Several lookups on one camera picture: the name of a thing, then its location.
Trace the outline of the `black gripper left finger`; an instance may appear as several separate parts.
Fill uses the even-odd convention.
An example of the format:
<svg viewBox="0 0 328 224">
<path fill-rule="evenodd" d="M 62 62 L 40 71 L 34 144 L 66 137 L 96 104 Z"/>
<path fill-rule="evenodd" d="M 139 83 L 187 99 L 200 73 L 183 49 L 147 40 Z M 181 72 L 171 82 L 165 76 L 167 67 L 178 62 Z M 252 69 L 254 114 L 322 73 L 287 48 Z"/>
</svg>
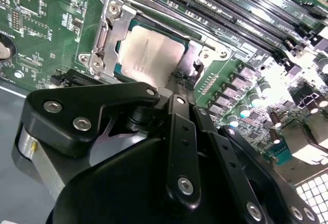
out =
<svg viewBox="0 0 328 224">
<path fill-rule="evenodd" d="M 193 210 L 201 199 L 194 105 L 179 74 L 163 88 L 144 82 L 82 83 L 30 93 L 22 111 L 22 154 L 54 198 L 74 176 L 141 140 L 164 146 L 164 200 Z"/>
</svg>

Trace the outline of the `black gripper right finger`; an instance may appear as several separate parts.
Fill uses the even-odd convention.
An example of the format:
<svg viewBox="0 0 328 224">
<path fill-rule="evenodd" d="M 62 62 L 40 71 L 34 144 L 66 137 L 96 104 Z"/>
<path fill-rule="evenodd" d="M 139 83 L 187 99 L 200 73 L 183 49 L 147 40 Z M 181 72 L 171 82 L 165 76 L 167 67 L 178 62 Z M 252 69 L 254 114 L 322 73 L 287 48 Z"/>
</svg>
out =
<svg viewBox="0 0 328 224">
<path fill-rule="evenodd" d="M 195 105 L 195 76 L 183 77 L 192 103 L 200 163 L 201 202 L 184 223 L 318 223 L 295 190 L 234 129 L 216 129 Z"/>
</svg>

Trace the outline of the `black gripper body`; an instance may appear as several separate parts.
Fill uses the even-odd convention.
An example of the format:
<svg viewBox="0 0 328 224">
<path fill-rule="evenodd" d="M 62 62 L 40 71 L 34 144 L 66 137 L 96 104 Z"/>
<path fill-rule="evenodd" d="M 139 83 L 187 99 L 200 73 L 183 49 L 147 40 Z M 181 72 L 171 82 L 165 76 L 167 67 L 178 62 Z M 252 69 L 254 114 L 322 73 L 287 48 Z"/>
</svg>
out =
<svg viewBox="0 0 328 224">
<path fill-rule="evenodd" d="M 22 118 L 16 144 L 22 154 Z M 199 171 L 197 132 L 196 149 Z M 164 200 L 159 190 L 165 172 L 164 152 L 164 146 L 154 139 L 141 140 L 80 172 L 56 199 L 47 222 L 184 223 L 201 199 L 193 210 L 176 208 Z"/>
</svg>

